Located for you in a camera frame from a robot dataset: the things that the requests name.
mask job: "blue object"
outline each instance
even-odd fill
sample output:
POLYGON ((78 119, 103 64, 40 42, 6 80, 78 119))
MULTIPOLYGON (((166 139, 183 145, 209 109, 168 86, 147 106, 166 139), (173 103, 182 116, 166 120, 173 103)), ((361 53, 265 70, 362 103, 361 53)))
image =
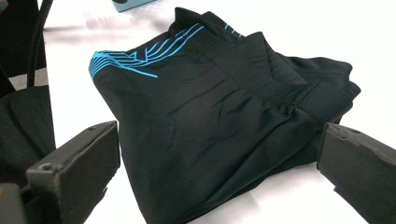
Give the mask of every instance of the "blue object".
POLYGON ((130 8, 138 7, 152 1, 154 0, 113 0, 113 4, 118 12, 122 12, 130 8))

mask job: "folded black garment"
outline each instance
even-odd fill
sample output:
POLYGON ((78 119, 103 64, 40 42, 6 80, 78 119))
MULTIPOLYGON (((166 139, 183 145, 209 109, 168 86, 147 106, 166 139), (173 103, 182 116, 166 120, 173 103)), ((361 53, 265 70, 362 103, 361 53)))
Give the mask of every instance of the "folded black garment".
POLYGON ((315 161, 325 122, 360 89, 348 63, 275 53, 211 12, 176 9, 168 32, 95 52, 93 82, 120 122, 120 147, 147 223, 186 223, 315 161))

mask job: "folded clothing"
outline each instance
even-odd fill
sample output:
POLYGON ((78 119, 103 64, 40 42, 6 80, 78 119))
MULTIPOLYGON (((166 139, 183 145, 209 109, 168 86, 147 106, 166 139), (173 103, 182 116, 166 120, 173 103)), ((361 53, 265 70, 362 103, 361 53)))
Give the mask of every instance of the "folded clothing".
POLYGON ((176 8, 169 30, 92 56, 93 82, 120 123, 122 158, 147 223, 186 223, 315 161, 325 122, 359 94, 352 66, 274 52, 211 12, 176 8))

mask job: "black shorts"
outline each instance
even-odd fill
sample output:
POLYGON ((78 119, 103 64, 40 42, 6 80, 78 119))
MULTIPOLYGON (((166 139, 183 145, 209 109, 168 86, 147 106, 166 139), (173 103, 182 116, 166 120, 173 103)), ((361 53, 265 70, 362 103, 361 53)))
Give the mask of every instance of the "black shorts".
POLYGON ((95 52, 93 82, 120 122, 120 147, 147 223, 185 223, 315 161, 324 122, 360 89, 352 66, 274 52, 211 12, 176 9, 169 31, 95 52))

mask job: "white table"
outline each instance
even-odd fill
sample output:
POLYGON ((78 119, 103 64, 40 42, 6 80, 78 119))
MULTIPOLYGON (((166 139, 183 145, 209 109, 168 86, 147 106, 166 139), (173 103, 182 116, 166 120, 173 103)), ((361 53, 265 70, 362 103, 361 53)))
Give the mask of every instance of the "white table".
MULTIPOLYGON (((391 1, 157 0, 118 13, 110 0, 55 0, 44 37, 58 147, 85 128, 114 119, 88 72, 93 52, 145 43, 167 30, 175 7, 213 11, 243 35, 263 31, 273 49, 285 55, 351 63, 351 79, 362 93, 341 124, 396 147, 396 6, 391 1)), ((365 223, 332 189, 313 163, 271 176, 192 223, 365 223)), ((145 223, 123 166, 86 223, 145 223)))

